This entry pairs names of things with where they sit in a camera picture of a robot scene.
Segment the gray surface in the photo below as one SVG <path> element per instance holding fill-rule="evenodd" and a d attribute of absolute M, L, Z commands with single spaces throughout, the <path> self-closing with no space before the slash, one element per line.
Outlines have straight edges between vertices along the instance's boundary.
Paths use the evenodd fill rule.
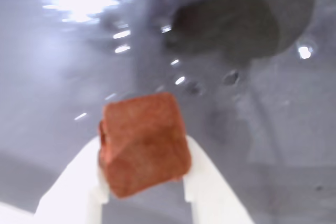
<path fill-rule="evenodd" d="M 66 12 L 42 8 L 52 1 L 0 0 L 1 201 L 34 211 L 96 135 L 110 94 L 168 90 L 257 223 L 335 223 L 333 0 L 122 0 L 101 19 L 129 24 L 120 40 L 94 21 L 62 22 Z M 303 60 L 298 47 L 307 42 L 313 54 Z M 125 43 L 131 49 L 115 54 Z M 238 84 L 224 85 L 233 69 Z M 189 85 L 174 84 L 181 76 Z M 170 183 L 113 199 L 104 221 L 185 224 L 191 216 L 182 184 Z"/>

